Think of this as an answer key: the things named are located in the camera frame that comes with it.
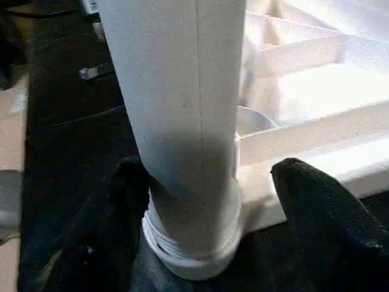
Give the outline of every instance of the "white styrofoam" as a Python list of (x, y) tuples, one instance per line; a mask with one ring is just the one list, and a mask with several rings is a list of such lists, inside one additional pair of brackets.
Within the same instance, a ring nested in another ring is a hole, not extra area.
[[(263, 16), (255, 16), (252, 23), (258, 18), (263, 21)], [(263, 29), (257, 30), (264, 42)], [(241, 104), (290, 126), (389, 99), (388, 43), (312, 27), (306, 31), (295, 43), (291, 37), (282, 46), (246, 50), (253, 61), (243, 62)], [(329, 36), (320, 37), (318, 32)], [(253, 32), (246, 34), (255, 37)], [(304, 40), (309, 34), (312, 39)]]
[(372, 0), (281, 0), (280, 17), (389, 41), (389, 4)]
[(242, 43), (239, 104), (250, 106), (246, 99), (260, 91), (256, 88), (255, 79), (264, 64), (258, 58), (258, 51), (334, 35), (339, 35), (339, 32), (247, 12)]

